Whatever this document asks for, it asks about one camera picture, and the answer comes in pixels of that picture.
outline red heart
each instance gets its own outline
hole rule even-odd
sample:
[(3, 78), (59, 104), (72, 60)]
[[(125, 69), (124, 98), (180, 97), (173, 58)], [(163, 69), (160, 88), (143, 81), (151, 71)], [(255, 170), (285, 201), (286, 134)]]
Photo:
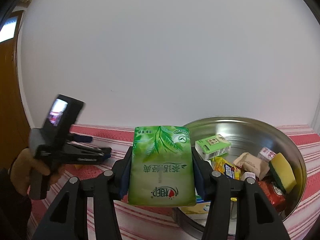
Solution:
[(172, 189), (170, 189), (170, 192), (169, 192), (169, 197), (173, 197), (174, 196), (174, 192)]

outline window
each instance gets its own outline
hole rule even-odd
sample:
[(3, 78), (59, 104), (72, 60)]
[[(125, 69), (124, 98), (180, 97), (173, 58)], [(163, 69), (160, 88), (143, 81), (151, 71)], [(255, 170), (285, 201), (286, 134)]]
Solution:
[(17, 20), (17, 16), (7, 19), (0, 31), (0, 42), (12, 39), (14, 37), (14, 30), (16, 28)]

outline hand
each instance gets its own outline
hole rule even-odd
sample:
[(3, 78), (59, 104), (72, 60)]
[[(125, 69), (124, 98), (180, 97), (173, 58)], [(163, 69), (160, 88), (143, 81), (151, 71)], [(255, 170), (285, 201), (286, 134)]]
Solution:
[[(12, 165), (10, 180), (16, 191), (25, 196), (30, 186), (31, 169), (36, 169), (43, 175), (50, 175), (49, 167), (41, 160), (36, 160), (30, 153), (29, 149), (24, 149), (18, 155), (16, 161)], [(64, 165), (58, 171), (51, 175), (50, 184), (54, 184), (60, 179), (65, 171)]]

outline stainless steel basin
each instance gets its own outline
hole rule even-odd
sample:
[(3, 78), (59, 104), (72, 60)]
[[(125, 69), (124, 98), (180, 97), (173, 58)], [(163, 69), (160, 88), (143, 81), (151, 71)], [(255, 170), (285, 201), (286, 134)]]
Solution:
[[(297, 185), (286, 195), (287, 208), (280, 214), (283, 221), (296, 209), (306, 187), (307, 171), (299, 149), (284, 133), (267, 123), (239, 116), (208, 117), (188, 123), (185, 127), (189, 128), (192, 145), (196, 140), (215, 134), (227, 138), (232, 143), (231, 151), (226, 157), (229, 162), (233, 162), (244, 152), (257, 156), (263, 147), (275, 153), (281, 152), (290, 163), (297, 181)], [(201, 238), (205, 220), (191, 220), (180, 209), (174, 209), (173, 216), (189, 234)], [(236, 220), (233, 217), (230, 220), (229, 234), (234, 235), (235, 229)]]

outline brown door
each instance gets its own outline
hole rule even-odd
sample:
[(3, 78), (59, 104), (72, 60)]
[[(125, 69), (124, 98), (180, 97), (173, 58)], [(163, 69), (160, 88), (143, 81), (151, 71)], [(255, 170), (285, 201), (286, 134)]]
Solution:
[(23, 11), (13, 12), (0, 32), (0, 169), (9, 168), (28, 146), (30, 126), (21, 101), (16, 59), (22, 15)]

